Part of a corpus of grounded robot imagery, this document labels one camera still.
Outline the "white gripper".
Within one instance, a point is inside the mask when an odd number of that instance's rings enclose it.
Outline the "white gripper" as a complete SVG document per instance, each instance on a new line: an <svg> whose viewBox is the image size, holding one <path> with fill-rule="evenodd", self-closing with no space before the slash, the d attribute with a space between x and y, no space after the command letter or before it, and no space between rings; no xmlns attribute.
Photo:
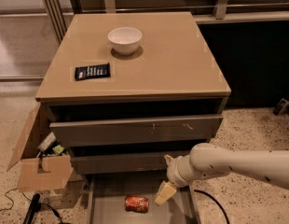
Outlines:
<svg viewBox="0 0 289 224"><path fill-rule="evenodd" d="M166 203L177 192L177 188L190 185L197 176L188 155L174 158L166 154L164 159L167 164L167 178L170 182L163 181L160 184L155 197L157 205Z"/></svg>

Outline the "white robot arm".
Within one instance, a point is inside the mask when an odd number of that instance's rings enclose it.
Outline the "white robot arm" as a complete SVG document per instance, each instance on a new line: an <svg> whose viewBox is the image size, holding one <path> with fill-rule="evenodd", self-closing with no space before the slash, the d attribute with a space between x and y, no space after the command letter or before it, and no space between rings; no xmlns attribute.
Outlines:
<svg viewBox="0 0 289 224"><path fill-rule="evenodd" d="M192 147L188 155L165 156L166 176L158 189L155 204L166 203L179 188L196 180L235 173L289 189L289 150L230 150L210 143Z"/></svg>

